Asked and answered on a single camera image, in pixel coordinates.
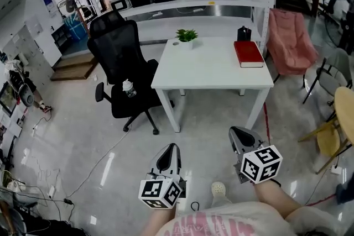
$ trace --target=red book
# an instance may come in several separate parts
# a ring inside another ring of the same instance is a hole
[[[235,41],[233,45],[241,68],[263,67],[264,59],[254,41]]]

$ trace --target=shelf unit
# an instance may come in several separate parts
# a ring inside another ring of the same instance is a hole
[[[98,15],[101,14],[98,8],[98,1],[92,0],[93,6]],[[176,27],[196,29],[200,36],[232,36],[237,35],[237,29],[249,27],[252,29],[252,39],[258,42],[261,51],[264,50],[267,30],[269,9],[273,8],[275,0],[175,0],[164,3],[153,3],[150,5],[130,8],[120,11],[123,17],[132,17],[144,13],[158,12],[182,7],[198,6],[246,6],[252,7],[249,18],[224,17],[224,16],[190,16],[164,19],[150,19],[138,22],[140,41],[165,40],[175,37]]]

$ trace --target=white box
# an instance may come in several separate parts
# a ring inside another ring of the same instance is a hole
[[[246,153],[241,172],[254,183],[262,183],[277,176],[283,157],[274,145]]]
[[[173,208],[182,193],[173,179],[142,180],[139,199],[150,208]]]

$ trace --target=wooden table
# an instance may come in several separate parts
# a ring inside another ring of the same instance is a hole
[[[341,128],[346,139],[343,142],[339,142],[337,150],[332,154],[328,162],[318,171],[316,174],[321,173],[327,168],[328,165],[335,159],[338,155],[342,154],[347,149],[351,148],[354,144],[354,92],[347,87],[340,87],[337,89],[334,96],[334,108],[336,115],[332,120],[320,126],[317,130],[314,130],[310,134],[306,135],[299,140],[305,141],[313,135],[318,135],[324,131],[335,130]]]
[[[235,38],[197,38],[192,50],[176,45],[169,40],[156,70],[151,88],[156,92],[175,132],[180,125],[168,99],[168,90],[215,90],[238,89],[240,95],[245,89],[259,90],[248,121],[251,129],[262,110],[270,88],[274,86],[269,70],[262,68],[241,68],[233,43]]]

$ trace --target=pink chair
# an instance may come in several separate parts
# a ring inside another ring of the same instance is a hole
[[[271,9],[269,14],[269,40],[267,43],[275,67],[280,75],[304,75],[317,60],[309,33],[301,13]]]

